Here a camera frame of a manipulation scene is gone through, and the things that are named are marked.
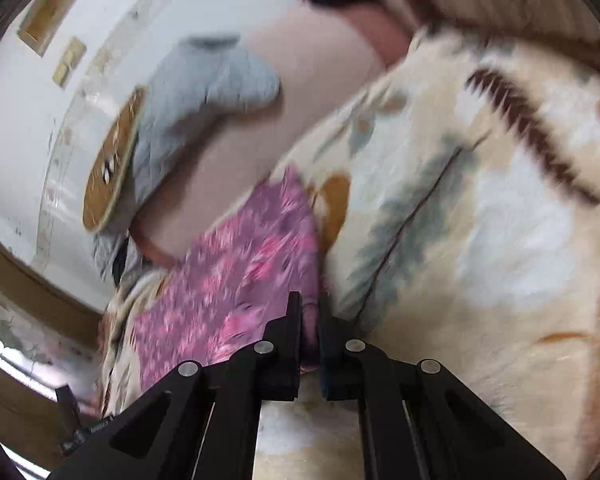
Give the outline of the grey quilted blanket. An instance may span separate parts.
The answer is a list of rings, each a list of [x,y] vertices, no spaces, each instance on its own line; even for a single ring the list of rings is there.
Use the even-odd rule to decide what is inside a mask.
[[[107,225],[88,232],[92,263],[104,282],[142,266],[131,224],[182,156],[225,116],[272,104],[280,78],[236,36],[187,37],[137,87],[147,96],[121,193]]]

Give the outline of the purple floral shirt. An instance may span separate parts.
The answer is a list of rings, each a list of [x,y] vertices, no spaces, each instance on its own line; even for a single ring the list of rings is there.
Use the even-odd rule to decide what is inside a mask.
[[[303,336],[316,345],[318,238],[309,196],[292,167],[258,185],[236,214],[199,237],[158,298],[137,315],[140,388],[178,363],[222,362],[262,338],[288,297],[302,299]]]

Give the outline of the wooden window frame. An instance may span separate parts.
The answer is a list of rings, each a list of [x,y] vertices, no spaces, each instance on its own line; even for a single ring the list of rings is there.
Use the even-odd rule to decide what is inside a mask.
[[[55,390],[97,416],[99,313],[31,271],[0,243],[0,442],[45,469],[61,461]]]

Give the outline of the brown embroidered cushion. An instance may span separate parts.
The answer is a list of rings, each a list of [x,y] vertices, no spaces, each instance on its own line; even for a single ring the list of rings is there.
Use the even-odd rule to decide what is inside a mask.
[[[144,87],[133,90],[102,142],[84,190],[82,223],[87,232],[100,232],[112,216],[133,155],[146,96]]]

